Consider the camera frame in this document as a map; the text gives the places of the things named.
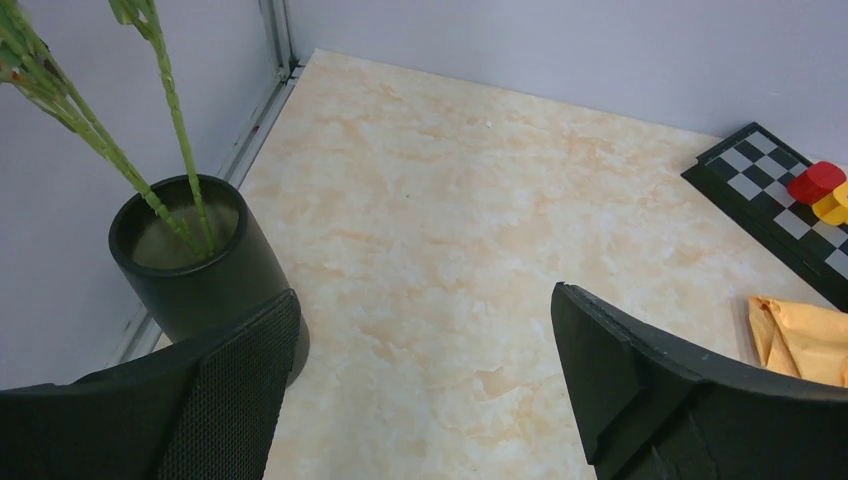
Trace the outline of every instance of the yellow chess piece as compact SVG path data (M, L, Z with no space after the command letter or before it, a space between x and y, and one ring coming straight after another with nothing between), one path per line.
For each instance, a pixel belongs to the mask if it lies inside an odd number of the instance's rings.
M813 204L813 213L828 225L848 222L848 182L833 189Z

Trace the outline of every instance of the white wall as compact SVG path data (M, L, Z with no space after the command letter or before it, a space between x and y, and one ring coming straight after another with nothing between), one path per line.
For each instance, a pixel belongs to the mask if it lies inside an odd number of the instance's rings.
M845 0L287 0L316 47L848 163Z
M149 45L105 0L22 0L83 96L153 182L182 173ZM214 174L272 78L256 0L158 2L199 169ZM102 368L139 302L108 250L132 190L0 86L0 388Z

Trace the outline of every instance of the crumpled yellow paper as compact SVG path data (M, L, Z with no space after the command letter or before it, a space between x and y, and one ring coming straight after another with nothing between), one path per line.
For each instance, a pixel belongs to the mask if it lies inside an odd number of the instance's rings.
M750 297L748 308L763 367L848 387L848 314L762 296Z

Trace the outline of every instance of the black and white checkered board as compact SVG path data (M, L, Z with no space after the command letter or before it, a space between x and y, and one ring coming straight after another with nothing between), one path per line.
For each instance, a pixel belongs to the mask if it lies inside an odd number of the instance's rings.
M786 186L811 163L756 123L698 157L683 177L793 271L848 311L848 226L834 227Z
M755 131L706 167L761 212L786 230L810 255L848 279L848 226L834 227L816 217L812 207L796 202L786 186L807 165Z

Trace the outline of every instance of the beige marble tile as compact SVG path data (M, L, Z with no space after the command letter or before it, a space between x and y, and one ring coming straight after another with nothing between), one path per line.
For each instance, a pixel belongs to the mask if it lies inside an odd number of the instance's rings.
M243 186L313 342L266 477L593 478L557 281L744 359L747 295L826 304L679 177L714 142L316 52Z
M156 341L156 345L153 346L153 351L162 350L163 348L170 347L171 345L171 339L164 333L161 333L159 334L159 340Z

